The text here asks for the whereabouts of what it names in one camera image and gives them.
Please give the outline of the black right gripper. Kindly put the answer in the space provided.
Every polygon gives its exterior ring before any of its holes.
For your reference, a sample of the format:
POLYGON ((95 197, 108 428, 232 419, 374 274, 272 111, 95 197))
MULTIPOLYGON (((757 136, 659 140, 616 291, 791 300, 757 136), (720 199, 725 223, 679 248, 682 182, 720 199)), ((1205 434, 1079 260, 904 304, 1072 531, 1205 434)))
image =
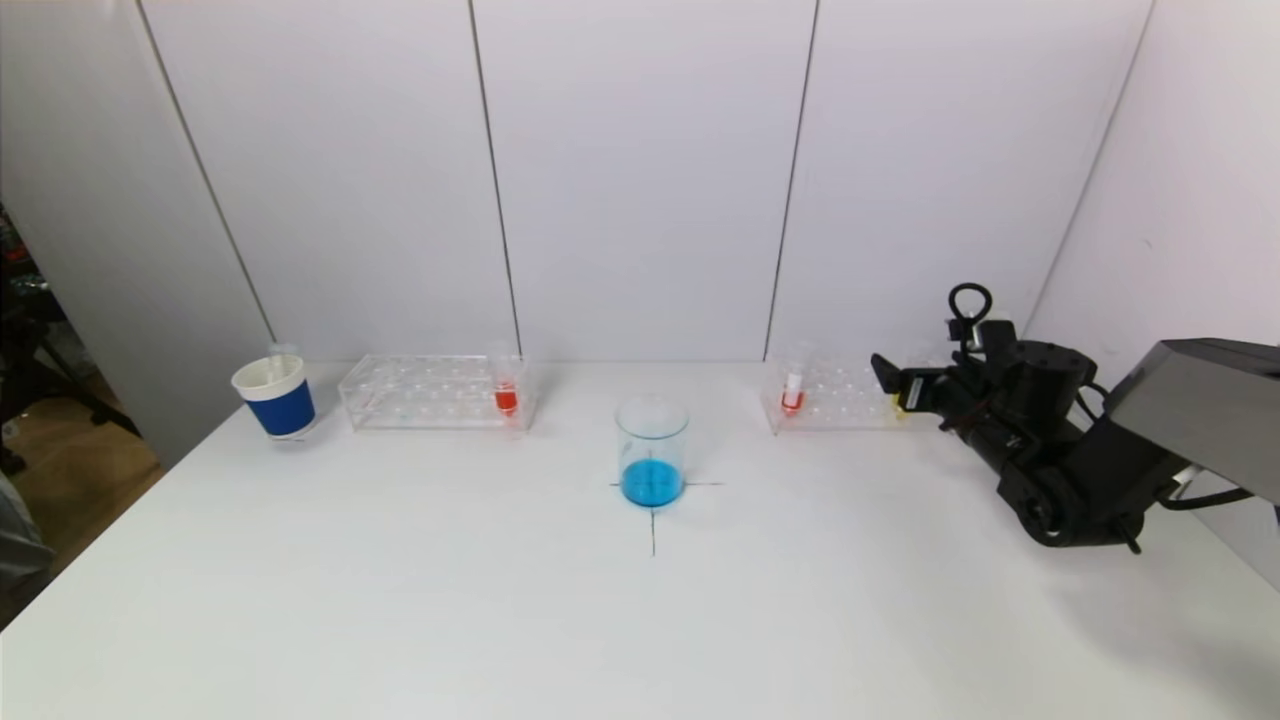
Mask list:
POLYGON ((899 395, 906 414, 937 416, 941 432, 969 432, 982 421, 982 397, 973 372, 961 366, 902 370, 881 354, 872 354, 870 369, 886 395, 899 395))

